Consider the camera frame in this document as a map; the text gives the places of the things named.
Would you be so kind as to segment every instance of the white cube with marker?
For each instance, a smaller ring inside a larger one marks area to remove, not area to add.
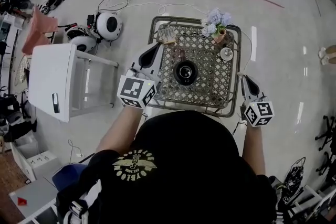
[[[244,114],[252,127],[264,126],[274,117],[272,102],[250,102]]]
[[[122,75],[117,96],[125,105],[145,109],[156,93],[155,81]]]

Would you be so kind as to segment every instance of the metal table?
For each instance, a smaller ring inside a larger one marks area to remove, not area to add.
[[[217,44],[212,37],[201,33],[201,20],[158,16],[152,20],[148,44],[158,40],[158,29],[173,27],[176,33],[174,44],[164,45],[159,78],[161,85],[149,106],[161,109],[194,109],[217,117],[234,114],[240,67],[242,33],[239,27],[228,25],[224,44]],[[231,61],[223,61],[219,52],[223,47],[233,53]],[[180,59],[180,50],[185,51],[187,60],[198,67],[196,81],[182,86],[173,76],[173,68]]]

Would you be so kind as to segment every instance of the forearm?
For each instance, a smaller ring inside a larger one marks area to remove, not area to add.
[[[137,134],[142,111],[142,109],[125,106],[100,141],[96,152],[103,150],[114,150],[120,154],[126,152]]]
[[[243,159],[251,166],[257,175],[265,174],[262,139],[261,128],[251,127],[248,124],[244,141]]]

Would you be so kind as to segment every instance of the t-shirt logo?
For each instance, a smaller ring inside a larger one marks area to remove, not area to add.
[[[152,153],[144,150],[134,150],[119,157],[113,165],[114,170],[117,171],[117,176],[120,176],[121,180],[136,181],[156,168],[153,160]]]

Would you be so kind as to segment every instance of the wooden floor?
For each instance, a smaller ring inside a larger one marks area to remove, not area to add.
[[[24,219],[9,193],[26,186],[27,177],[16,165],[11,151],[0,154],[0,223],[18,223]]]

